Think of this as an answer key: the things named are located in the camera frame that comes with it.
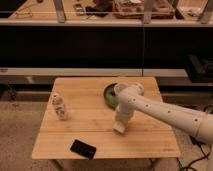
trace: white toy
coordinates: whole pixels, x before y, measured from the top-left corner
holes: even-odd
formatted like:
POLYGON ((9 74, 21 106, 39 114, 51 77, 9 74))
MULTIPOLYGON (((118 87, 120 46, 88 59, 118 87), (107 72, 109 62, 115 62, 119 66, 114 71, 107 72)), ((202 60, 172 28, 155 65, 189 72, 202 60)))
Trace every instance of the white toy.
MULTIPOLYGON (((145 98, 142 96, 143 86, 138 83, 130 86, 117 84, 114 90, 119 102, 116 108, 114 129, 119 133, 125 132, 128 120, 132 117, 134 110, 138 110, 181 129, 197 140, 212 146, 212 115, 145 98)), ((213 150, 211 150, 206 171, 213 171, 213 150)))
POLYGON ((52 105, 59 120, 65 121, 68 119, 68 112, 66 110, 66 106, 58 93, 52 94, 52 105))

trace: wooden table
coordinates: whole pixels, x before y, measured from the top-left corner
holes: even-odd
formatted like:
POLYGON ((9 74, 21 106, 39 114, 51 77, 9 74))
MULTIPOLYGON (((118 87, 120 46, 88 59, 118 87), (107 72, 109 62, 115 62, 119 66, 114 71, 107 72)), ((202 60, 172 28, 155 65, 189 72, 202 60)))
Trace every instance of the wooden table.
POLYGON ((49 99, 32 152, 33 159, 84 159, 71 152, 75 139, 97 148, 94 159, 168 158, 180 151, 172 128, 146 114, 135 112, 124 135, 113 130, 115 111, 103 98, 109 84, 139 82, 146 97, 161 101, 152 77, 58 78, 53 91, 61 95, 69 112, 59 121, 49 99))

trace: wire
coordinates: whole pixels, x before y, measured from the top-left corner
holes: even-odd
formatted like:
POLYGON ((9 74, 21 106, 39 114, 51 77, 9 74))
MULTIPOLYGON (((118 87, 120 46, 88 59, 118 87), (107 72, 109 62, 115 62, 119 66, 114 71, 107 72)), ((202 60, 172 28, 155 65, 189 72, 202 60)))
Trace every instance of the wire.
POLYGON ((208 159, 208 157, 209 157, 209 155, 210 155, 210 152, 208 152, 208 153, 206 154, 206 153, 203 151, 203 148, 202 148, 201 144, 198 143, 197 145, 198 145, 198 147, 200 148, 200 150, 201 150, 203 156, 200 157, 200 158, 197 158, 197 159, 195 159, 195 160, 193 160, 193 161, 191 161, 187 166, 184 166, 184 167, 182 166, 180 160, 177 159, 177 160, 178 160, 178 163, 179 163, 179 171, 188 171, 189 169, 191 169, 191 170, 193 170, 193 171, 197 171, 195 168, 192 167, 192 165, 193 165, 194 163, 198 162, 198 161, 203 160, 203 159, 208 159))
POLYGON ((20 18, 32 18, 33 17, 33 13, 32 13, 32 10, 31 10, 31 7, 33 6, 36 6, 40 3, 34 3, 34 4, 31 4, 31 5, 28 5, 28 6, 22 6, 22 8, 18 9, 16 12, 15 12, 15 15, 16 15, 16 18, 20 19, 20 18))

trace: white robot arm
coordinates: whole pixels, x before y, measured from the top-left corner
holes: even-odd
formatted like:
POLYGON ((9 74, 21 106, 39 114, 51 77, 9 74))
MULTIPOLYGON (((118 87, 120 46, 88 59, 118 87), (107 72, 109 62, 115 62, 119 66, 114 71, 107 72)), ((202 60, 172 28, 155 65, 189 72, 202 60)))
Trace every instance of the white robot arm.
MULTIPOLYGON (((143 97, 144 88, 139 83, 117 84, 114 88, 118 99, 114 129, 125 132, 128 120, 134 110, 146 113, 209 145, 213 143, 213 116, 176 105, 150 100, 143 97)), ((211 151, 207 171, 213 171, 213 152, 211 151)))

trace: concrete floor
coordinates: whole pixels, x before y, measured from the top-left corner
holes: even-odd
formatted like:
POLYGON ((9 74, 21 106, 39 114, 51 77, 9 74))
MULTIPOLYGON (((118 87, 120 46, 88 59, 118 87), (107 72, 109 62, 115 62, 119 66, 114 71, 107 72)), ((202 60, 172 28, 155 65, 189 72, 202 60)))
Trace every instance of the concrete floor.
MULTIPOLYGON (((47 160, 32 160, 31 152, 39 130, 49 92, 19 91, 14 101, 7 91, 0 92, 0 171, 55 171, 47 160)), ((202 156, 197 146, 192 145, 188 135, 174 130, 185 166, 202 156)), ((61 161, 67 170, 72 171, 142 171, 150 161, 130 160, 75 160, 61 161)), ((198 171, 205 171, 207 161, 193 165, 198 171)), ((178 171, 176 159, 163 159, 155 171, 178 171)))

